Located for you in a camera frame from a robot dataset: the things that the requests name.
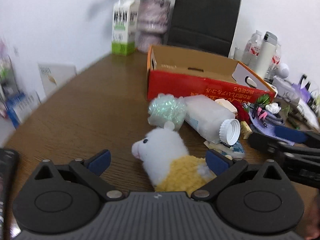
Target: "alpaca ear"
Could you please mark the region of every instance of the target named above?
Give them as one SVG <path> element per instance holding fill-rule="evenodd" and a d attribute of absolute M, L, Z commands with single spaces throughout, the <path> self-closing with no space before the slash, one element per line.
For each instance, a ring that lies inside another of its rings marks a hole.
<path fill-rule="evenodd" d="M 171 121 L 165 122 L 164 129 L 169 129 L 169 130 L 173 131 L 174 130 L 174 123 Z"/>

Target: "green carton label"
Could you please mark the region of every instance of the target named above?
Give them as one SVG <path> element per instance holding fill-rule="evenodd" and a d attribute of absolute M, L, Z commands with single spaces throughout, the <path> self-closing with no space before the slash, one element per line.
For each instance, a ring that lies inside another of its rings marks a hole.
<path fill-rule="evenodd" d="M 134 42 L 129 43 L 119 43 L 119 42 L 112 42 L 112 54 L 117 55 L 129 55 L 135 51 Z"/>
<path fill-rule="evenodd" d="M 115 25 L 115 30 L 123 30 L 123 31 L 125 31 L 125 26 L 122 24 L 117 24 L 117 25 Z"/>

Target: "milk carton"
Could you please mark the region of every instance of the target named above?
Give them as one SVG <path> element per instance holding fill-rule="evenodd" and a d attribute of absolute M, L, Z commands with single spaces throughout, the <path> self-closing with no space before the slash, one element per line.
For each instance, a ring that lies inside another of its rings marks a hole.
<path fill-rule="evenodd" d="M 113 7 L 112 53 L 129 55 L 135 50 L 135 34 L 139 3 L 136 0 L 119 0 Z"/>

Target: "red box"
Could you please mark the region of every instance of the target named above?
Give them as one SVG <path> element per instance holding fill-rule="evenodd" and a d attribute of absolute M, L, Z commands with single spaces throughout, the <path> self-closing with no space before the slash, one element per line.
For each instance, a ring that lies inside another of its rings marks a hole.
<path fill-rule="evenodd" d="M 198 50 L 151 46 L 147 69 L 148 100 L 159 93 L 250 103 L 264 94 L 275 96 L 271 86 L 243 63 Z"/>

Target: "human hand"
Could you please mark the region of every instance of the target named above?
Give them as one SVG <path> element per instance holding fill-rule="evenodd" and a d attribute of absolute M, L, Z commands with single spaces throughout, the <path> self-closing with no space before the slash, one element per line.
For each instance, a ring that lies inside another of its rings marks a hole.
<path fill-rule="evenodd" d="M 308 223 L 306 226 L 305 240 L 316 239 L 320 236 L 320 209 L 318 205 L 319 198 L 319 195 L 315 197 L 308 211 Z"/>

